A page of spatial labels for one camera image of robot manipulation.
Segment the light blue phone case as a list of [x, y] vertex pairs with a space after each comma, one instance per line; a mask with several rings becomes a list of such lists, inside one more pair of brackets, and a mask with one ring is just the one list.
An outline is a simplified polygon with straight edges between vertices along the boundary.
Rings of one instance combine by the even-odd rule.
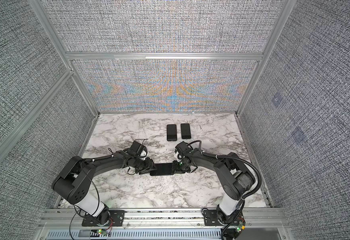
[[180, 124], [180, 128], [181, 128], [181, 138], [184, 140], [191, 139], [190, 124], [188, 123]]

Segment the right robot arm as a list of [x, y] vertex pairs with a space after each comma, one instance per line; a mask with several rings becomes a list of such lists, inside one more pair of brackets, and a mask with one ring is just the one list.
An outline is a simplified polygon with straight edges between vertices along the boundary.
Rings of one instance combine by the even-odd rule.
[[250, 162], [234, 153], [214, 155], [200, 150], [175, 150], [179, 171], [192, 173], [202, 167], [214, 171], [224, 190], [224, 196], [216, 208], [216, 217], [223, 225], [236, 220], [242, 212], [245, 199], [261, 187], [259, 170]]

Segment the black phone case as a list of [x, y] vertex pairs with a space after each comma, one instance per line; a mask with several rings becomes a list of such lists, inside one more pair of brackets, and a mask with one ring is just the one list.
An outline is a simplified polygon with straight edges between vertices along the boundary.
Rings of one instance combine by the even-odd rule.
[[157, 164], [156, 169], [150, 171], [150, 176], [172, 176], [175, 170], [172, 163]]
[[168, 142], [177, 141], [177, 126], [176, 126], [176, 124], [167, 125], [167, 141]]

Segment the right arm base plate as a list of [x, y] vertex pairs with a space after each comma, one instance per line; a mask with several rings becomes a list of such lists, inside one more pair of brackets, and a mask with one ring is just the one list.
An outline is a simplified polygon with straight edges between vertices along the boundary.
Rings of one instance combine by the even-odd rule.
[[226, 216], [223, 211], [218, 209], [203, 208], [201, 213], [203, 215], [204, 224], [206, 226], [226, 226], [229, 223], [239, 224], [245, 223], [245, 219], [242, 213], [238, 213], [239, 210], [234, 211], [231, 215]]

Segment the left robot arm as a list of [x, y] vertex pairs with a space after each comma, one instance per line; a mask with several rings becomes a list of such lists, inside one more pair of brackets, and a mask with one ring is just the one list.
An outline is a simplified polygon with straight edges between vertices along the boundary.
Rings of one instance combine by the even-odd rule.
[[123, 168], [134, 168], [139, 175], [158, 169], [151, 158], [142, 159], [123, 151], [94, 159], [75, 156], [55, 178], [52, 189], [67, 202], [85, 211], [86, 217], [95, 224], [104, 226], [110, 221], [109, 208], [99, 197], [89, 193], [89, 189], [97, 175]]

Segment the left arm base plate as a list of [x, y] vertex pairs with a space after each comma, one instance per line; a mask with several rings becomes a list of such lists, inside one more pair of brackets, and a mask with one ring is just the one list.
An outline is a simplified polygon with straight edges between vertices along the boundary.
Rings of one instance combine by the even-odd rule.
[[124, 210], [108, 210], [106, 214], [105, 211], [97, 217], [92, 217], [89, 214], [85, 215], [82, 221], [82, 227], [121, 227], [125, 219]]

